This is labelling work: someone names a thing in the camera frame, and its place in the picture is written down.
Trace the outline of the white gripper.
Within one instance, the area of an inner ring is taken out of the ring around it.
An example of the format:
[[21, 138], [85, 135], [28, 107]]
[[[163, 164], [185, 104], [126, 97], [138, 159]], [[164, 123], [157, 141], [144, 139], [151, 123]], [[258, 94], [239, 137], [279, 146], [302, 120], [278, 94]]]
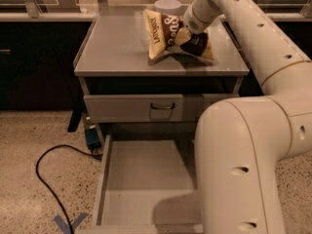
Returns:
[[211, 5], [191, 4], [183, 15], [183, 28], [175, 37], [175, 44], [181, 46], [191, 39], [192, 34], [203, 33], [218, 16], [218, 8]]

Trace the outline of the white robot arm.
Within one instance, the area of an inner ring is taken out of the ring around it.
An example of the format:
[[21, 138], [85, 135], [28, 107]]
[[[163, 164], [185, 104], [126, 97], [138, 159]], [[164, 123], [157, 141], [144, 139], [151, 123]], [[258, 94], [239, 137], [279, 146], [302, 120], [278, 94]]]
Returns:
[[226, 17], [262, 89], [201, 115], [195, 162], [204, 234], [286, 234], [277, 162], [312, 150], [312, 61], [253, 0], [194, 0], [195, 34]]

